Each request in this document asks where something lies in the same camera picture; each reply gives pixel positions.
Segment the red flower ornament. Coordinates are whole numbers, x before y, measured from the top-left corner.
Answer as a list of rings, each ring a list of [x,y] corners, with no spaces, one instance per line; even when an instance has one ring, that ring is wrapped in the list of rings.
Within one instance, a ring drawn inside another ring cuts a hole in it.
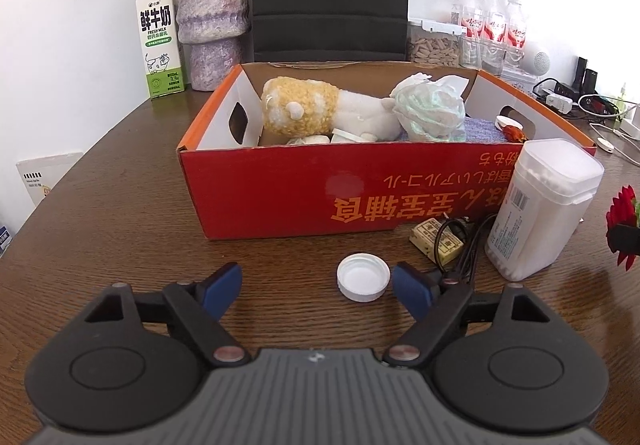
[[[613,198],[612,205],[605,214],[606,232],[618,224],[634,226],[639,228],[639,199],[630,185],[624,186],[618,195]],[[627,255],[614,253],[617,255],[617,264],[625,264],[626,271],[631,269],[634,261],[639,255]]]

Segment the cotton swab box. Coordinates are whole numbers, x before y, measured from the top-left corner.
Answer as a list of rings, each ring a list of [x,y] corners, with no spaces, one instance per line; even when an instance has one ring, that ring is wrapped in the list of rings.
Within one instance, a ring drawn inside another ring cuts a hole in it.
[[[555,262],[603,174],[595,157],[564,139],[523,145],[485,247],[504,279],[522,281]]]

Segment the purple fabric pouch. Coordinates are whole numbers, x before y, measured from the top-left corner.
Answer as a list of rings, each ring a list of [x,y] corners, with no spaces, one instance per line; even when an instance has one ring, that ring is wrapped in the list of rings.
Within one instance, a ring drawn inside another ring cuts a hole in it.
[[[494,122],[467,116],[463,123],[465,142],[471,144],[505,144],[508,140]]]

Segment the small white lid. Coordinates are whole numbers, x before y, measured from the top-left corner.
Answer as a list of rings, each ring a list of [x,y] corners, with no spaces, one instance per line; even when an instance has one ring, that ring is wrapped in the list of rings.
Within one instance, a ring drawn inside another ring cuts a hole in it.
[[[332,131],[331,144],[350,144],[351,142],[358,142],[358,144],[364,144],[365,142],[377,142],[378,139],[369,133],[363,133],[362,135],[352,134],[339,128],[334,128]]]

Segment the plastic bag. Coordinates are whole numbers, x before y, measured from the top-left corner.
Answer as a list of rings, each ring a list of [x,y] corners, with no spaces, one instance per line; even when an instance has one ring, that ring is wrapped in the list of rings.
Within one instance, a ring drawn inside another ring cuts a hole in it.
[[[445,75],[415,73],[390,92],[393,112],[413,142],[464,142],[466,118],[462,93],[469,80]]]

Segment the yellow white plush toy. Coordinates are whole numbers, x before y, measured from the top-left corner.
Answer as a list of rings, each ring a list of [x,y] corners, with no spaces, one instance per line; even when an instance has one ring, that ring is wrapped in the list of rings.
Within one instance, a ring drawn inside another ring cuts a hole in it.
[[[393,142],[401,125],[393,98],[378,98],[323,81],[278,76],[262,88],[264,129],[289,138],[343,131],[371,142]]]

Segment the large white bottle cap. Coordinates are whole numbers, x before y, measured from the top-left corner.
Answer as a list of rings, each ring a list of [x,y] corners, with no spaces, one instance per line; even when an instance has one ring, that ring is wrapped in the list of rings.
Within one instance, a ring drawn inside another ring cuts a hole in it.
[[[501,116],[501,114],[498,114],[495,119],[495,127],[502,131],[507,126],[518,128],[521,131],[524,130],[524,127],[520,122],[509,118],[508,116]]]

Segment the white tissue ball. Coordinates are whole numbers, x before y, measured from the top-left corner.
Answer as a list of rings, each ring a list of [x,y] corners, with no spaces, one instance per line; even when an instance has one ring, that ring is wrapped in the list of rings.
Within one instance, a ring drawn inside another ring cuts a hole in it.
[[[311,135],[304,137],[296,137],[290,139],[286,145],[288,146],[309,146],[309,145],[329,145],[331,139],[326,135]]]

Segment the small white capped jar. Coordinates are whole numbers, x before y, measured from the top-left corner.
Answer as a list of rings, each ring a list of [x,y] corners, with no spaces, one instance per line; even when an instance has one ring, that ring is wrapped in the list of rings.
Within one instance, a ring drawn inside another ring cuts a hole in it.
[[[345,298],[369,303],[382,297],[390,283],[390,268],[374,254],[354,253],[337,265],[336,281]]]

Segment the red cardboard box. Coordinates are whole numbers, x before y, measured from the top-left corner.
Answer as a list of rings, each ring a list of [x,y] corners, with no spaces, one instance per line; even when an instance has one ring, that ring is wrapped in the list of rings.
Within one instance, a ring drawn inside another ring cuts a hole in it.
[[[382,97],[419,72],[410,62],[251,62],[232,69],[177,152],[210,239],[384,231],[429,217],[499,209],[515,142],[346,142],[290,146],[262,125],[260,94],[277,76]]]

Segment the white power adapter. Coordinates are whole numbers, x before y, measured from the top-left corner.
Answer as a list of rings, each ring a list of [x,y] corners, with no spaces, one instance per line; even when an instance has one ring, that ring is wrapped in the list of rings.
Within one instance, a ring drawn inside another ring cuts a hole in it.
[[[544,96],[544,103],[558,113],[564,114],[564,116],[569,114],[574,108],[574,101],[572,98],[557,93],[549,93]]]

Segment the white round speaker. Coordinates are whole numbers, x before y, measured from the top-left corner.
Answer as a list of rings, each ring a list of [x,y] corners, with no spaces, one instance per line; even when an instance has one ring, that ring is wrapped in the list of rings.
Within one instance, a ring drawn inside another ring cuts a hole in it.
[[[545,52],[535,50],[532,54],[528,55],[528,69],[530,74],[541,76],[549,72],[550,58]]]

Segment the water bottle right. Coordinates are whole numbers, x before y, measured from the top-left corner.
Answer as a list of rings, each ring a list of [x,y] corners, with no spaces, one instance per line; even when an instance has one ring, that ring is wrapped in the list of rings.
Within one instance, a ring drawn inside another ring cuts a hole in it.
[[[521,0],[508,0],[506,4],[506,64],[517,68],[524,57],[526,42],[526,19]]]

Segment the water bottle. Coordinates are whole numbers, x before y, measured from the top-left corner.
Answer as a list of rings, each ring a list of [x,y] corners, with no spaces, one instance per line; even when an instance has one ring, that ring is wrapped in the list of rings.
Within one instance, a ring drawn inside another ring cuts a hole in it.
[[[508,17],[501,0],[483,0],[483,27],[480,30],[482,68],[499,76],[503,69],[506,48],[504,36]]]
[[[462,27],[460,35],[459,64],[465,68],[479,69],[482,66],[482,33],[484,17],[479,0],[454,0],[451,22]]]
[[[506,64],[517,68],[524,57],[526,42],[526,19],[521,0],[508,0],[506,4]]]

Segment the water bottle middle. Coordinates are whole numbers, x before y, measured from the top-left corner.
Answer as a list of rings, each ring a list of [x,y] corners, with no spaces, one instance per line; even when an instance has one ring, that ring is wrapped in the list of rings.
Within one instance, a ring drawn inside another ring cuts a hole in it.
[[[503,69],[506,48],[504,36],[508,17],[501,0],[483,0],[483,27],[480,30],[482,68],[499,76]]]

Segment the clear seed container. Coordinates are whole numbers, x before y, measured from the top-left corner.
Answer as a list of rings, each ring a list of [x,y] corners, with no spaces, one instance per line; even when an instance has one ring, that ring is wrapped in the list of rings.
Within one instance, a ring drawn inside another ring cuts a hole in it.
[[[421,66],[459,66],[462,32],[463,29],[458,24],[410,19],[409,60]]]

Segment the water bottle left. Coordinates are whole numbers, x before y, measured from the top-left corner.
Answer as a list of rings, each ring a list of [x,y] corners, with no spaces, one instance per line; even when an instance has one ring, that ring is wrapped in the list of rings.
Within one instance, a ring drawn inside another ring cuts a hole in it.
[[[465,68],[479,69],[482,66],[482,33],[484,17],[479,0],[454,0],[451,22],[462,27],[460,35],[459,64]]]

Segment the purple ceramic vase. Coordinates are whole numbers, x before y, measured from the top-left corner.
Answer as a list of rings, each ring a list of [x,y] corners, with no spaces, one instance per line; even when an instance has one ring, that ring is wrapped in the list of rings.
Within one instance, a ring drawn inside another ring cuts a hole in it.
[[[193,90],[216,90],[241,62],[250,30],[248,0],[177,0],[179,42],[188,49]]]

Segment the white green milk carton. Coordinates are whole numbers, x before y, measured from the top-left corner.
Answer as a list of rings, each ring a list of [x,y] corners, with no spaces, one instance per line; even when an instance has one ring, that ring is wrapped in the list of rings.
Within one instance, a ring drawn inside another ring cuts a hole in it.
[[[145,79],[151,98],[184,91],[174,0],[136,0]]]

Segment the white leaflet by wall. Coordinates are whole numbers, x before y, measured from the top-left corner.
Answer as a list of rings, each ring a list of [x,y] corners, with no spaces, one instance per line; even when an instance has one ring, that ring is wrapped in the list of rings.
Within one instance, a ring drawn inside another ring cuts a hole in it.
[[[18,161],[17,172],[32,203],[37,206],[47,197],[51,189],[83,155],[82,152],[70,152]]]

